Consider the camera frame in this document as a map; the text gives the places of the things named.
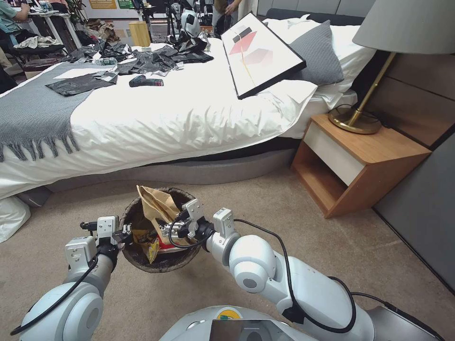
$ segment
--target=power cord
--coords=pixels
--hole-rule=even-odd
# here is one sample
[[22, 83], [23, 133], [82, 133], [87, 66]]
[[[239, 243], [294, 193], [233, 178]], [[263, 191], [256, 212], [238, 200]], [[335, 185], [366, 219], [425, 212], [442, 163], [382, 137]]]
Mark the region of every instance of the power cord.
[[[351, 104], [340, 104], [339, 106], [336, 106], [334, 107], [333, 109], [337, 111], [337, 113], [341, 114], [341, 112], [338, 110], [339, 107], [343, 107], [343, 106], [348, 106], [350, 108], [353, 107], [353, 105]], [[372, 119], [375, 119], [374, 122], [380, 122], [381, 125], [385, 128], [390, 128], [389, 126], [387, 126], [382, 120], [380, 120], [374, 113], [372, 113], [371, 111], [368, 111], [368, 110], [363, 110], [362, 111], [362, 115], [366, 116], [366, 117], [369, 117], [369, 118], [372, 118]]]
[[370, 298], [372, 300], [375, 300], [379, 303], [381, 303], [383, 306], [385, 306], [386, 308], [392, 310], [394, 313], [408, 319], [409, 321], [411, 321], [412, 323], [416, 324], [417, 326], [419, 326], [420, 328], [422, 328], [423, 330], [427, 331], [428, 333], [432, 334], [434, 337], [436, 337], [438, 340], [440, 341], [445, 341], [443, 339], [443, 337], [441, 335], [439, 335], [436, 331], [434, 331], [430, 326], [426, 325], [425, 323], [423, 323], [421, 320], [417, 319], [416, 317], [408, 314], [407, 312], [404, 312], [402, 311], [401, 309], [398, 309], [396, 306], [394, 306], [392, 303], [389, 303], [387, 301], [384, 301], [376, 296], [373, 296], [373, 295], [370, 295], [370, 294], [365, 294], [365, 293], [361, 293], [361, 292], [352, 292], [351, 295], [353, 296], [363, 296], [363, 297], [367, 297], [367, 298]]
[[344, 328], [333, 328], [333, 327], [327, 326], [325, 324], [322, 324], [319, 321], [316, 321], [314, 318], [312, 318], [310, 315], [308, 315], [308, 313], [305, 312], [305, 310], [303, 310], [303, 308], [297, 302], [297, 300], [296, 300], [296, 298], [294, 296], [294, 291], [292, 289], [291, 267], [289, 266], [288, 253], [286, 251], [286, 247], [284, 246], [284, 243], [283, 243], [283, 240], [281, 239], [281, 237], [279, 235], [277, 235], [275, 232], [269, 231], [269, 230], [267, 230], [267, 229], [265, 229], [263, 227], [260, 227], [260, 226], [258, 226], [256, 224], [250, 223], [249, 221], [246, 221], [246, 220], [243, 220], [243, 219], [234, 219], [234, 221], [235, 222], [239, 222], [239, 223], [244, 223], [244, 224], [250, 225], [252, 227], [255, 227], [255, 228], [257, 228], [257, 229], [259, 229], [259, 230], [261, 230], [261, 231], [263, 231], [265, 233], [271, 234], [276, 239], [278, 239], [278, 241], [280, 242], [281, 248], [283, 249], [284, 262], [286, 263], [286, 274], [287, 274], [287, 278], [288, 278], [289, 294], [291, 295], [291, 300], [292, 300], [292, 304], [293, 304], [292, 305], [292, 309], [296, 309], [296, 310], [299, 311], [299, 313], [301, 314], [301, 316], [298, 316], [299, 318], [301, 318], [303, 316], [303, 318], [307, 318], [308, 321], [310, 321], [311, 323], [315, 324], [319, 328], [324, 329], [324, 330], [326, 330], [328, 332], [333, 332], [333, 333], [338, 333], [338, 334], [347, 333], [354, 327], [355, 319], [357, 317], [354, 298], [352, 297], [351, 292], [349, 291], [348, 287], [346, 286], [346, 284], [344, 284], [344, 282], [342, 280], [340, 280], [339, 278], [333, 277], [333, 276], [329, 276], [328, 277], [331, 280], [334, 280], [334, 281], [338, 282], [343, 287], [343, 289], [347, 292], [347, 294], [349, 296], [349, 301], [351, 302], [352, 316], [351, 316], [351, 321], [349, 322], [349, 324], [346, 327], [344, 327]]
[[179, 248], [179, 249], [191, 249], [195, 246], [199, 246], [201, 244], [204, 244], [207, 239], [210, 238], [210, 236], [212, 236], [212, 234], [215, 233], [215, 230], [211, 230], [207, 236], [205, 236], [203, 239], [201, 239], [200, 241], [194, 243], [194, 244], [191, 244], [191, 245], [179, 245], [179, 244], [176, 244], [173, 240], [172, 240], [172, 229], [174, 228], [174, 225], [176, 222], [178, 222], [179, 220], [181, 220], [182, 216], [185, 216], [188, 212], [187, 211], [182, 211], [175, 219], [174, 221], [172, 221], [171, 223], [171, 226], [169, 227], [169, 242], [175, 246], [176, 248]]
[[35, 317], [33, 320], [30, 322], [26, 323], [23, 326], [19, 326], [14, 328], [14, 330], [9, 333], [11, 336], [19, 334], [23, 332], [24, 330], [30, 328], [31, 326], [35, 325], [42, 319], [44, 319], [47, 315], [49, 315], [55, 308], [57, 308], [71, 293], [77, 288], [79, 284], [84, 281], [84, 279], [88, 276], [88, 274], [95, 268], [96, 264], [98, 263], [98, 256], [93, 257], [93, 263], [90, 265], [90, 267], [87, 269], [86, 272], [76, 281], [76, 283], [73, 284], [73, 286], [66, 292], [62, 297], [60, 297], [53, 305], [51, 305], [49, 308], [47, 308], [45, 311], [43, 311], [40, 315]]

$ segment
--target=picture frame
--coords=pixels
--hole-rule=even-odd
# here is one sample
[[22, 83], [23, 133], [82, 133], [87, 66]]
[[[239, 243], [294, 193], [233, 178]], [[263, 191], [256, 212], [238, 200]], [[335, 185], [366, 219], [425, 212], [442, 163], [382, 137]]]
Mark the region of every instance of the picture frame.
[[221, 35], [238, 99], [255, 95], [306, 62], [252, 12]]

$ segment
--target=wastebasket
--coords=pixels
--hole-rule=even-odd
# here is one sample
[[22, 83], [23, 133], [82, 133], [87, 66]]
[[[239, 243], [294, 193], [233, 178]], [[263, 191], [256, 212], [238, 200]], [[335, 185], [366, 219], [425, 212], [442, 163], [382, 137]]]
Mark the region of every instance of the wastebasket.
[[[178, 188], [161, 187], [157, 188], [157, 190], [170, 194], [179, 210], [182, 210], [183, 204], [195, 199], [191, 194]], [[134, 220], [142, 218], [143, 216], [144, 211], [142, 209], [142, 200], [140, 197], [137, 197], [125, 209], [125, 212], [120, 220], [120, 227], [123, 227], [124, 224], [133, 224], [132, 222]], [[152, 222], [150, 222], [150, 229], [154, 229]], [[196, 256], [199, 250], [200, 245], [178, 252], [158, 254], [155, 260], [150, 264], [146, 255], [142, 251], [142, 248], [133, 243], [123, 249], [123, 255], [136, 268], [150, 273], [159, 273], [180, 269], [188, 264], [194, 256]]]

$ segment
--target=wooden nightstand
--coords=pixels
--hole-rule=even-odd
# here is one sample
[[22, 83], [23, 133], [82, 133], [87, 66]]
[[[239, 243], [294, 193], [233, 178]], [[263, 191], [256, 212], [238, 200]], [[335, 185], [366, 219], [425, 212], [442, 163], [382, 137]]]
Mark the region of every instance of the wooden nightstand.
[[291, 168], [325, 218], [372, 207], [429, 154], [393, 129], [359, 135], [313, 116]]

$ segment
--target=person's hand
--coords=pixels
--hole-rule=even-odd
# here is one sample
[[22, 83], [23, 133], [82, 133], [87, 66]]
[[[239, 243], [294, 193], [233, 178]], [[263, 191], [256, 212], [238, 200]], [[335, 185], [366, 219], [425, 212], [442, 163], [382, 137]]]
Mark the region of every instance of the person's hand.
[[226, 7], [226, 11], [224, 12], [224, 14], [231, 15], [232, 13], [234, 13], [237, 10], [237, 6], [238, 5], [237, 5], [236, 1], [234, 1], [229, 6]]

